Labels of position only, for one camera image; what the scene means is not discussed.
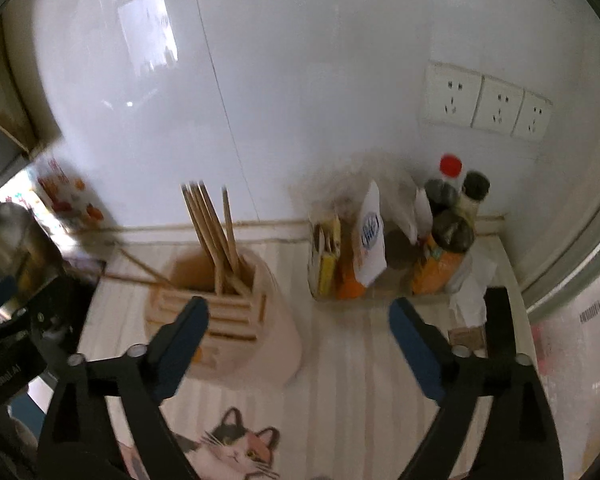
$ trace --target silver bolt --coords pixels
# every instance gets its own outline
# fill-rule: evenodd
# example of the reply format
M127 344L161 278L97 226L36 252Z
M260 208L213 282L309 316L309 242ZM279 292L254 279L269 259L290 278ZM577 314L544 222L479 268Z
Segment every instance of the silver bolt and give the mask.
M126 354L129 357L140 357L146 354L146 345L138 343L137 345L133 345L129 347L129 350L126 351Z
M463 345L454 345L451 349L451 353L456 357L469 357L473 352Z
M84 355L82 354L73 354L70 355L67 359L66 359L66 363L69 366L77 366L77 365L81 365L83 362L85 362L86 359L84 358Z
M526 354L516 354L516 362L523 366L532 366L534 364L531 357Z

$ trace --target metal pot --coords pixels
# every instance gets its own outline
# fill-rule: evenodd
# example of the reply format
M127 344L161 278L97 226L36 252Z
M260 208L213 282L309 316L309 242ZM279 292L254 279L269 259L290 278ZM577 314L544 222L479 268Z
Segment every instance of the metal pot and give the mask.
M12 275L17 295L5 304L6 317L23 306L46 282L62 273L62 255L33 213L22 206L0 204L0 280Z

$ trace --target black bottle cap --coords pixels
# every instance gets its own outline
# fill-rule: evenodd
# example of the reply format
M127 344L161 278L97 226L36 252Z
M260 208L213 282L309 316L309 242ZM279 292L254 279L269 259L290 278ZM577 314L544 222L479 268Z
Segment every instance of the black bottle cap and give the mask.
M462 192L467 195L471 200L476 202L482 202L484 197L489 192L490 182L479 171L467 171L464 182L462 183Z

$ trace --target wall socket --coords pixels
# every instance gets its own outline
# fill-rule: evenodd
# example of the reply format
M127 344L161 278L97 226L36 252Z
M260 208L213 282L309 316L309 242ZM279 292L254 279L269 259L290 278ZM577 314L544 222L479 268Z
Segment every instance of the wall socket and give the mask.
M485 76L472 127L510 135L524 95L522 88Z
M551 101L525 91L513 136L539 142L546 133L553 110L554 105Z
M452 65L430 63L423 116L435 123L471 126L482 76Z

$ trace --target cat face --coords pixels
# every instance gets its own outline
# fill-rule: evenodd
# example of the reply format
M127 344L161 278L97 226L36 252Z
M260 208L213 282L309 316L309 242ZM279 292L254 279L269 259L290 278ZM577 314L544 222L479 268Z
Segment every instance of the cat face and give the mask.
M218 427L202 438L202 445L220 462L236 472L248 476L277 478L271 471L273 450L278 445L280 432L265 428L258 433L247 430L237 408L230 408Z

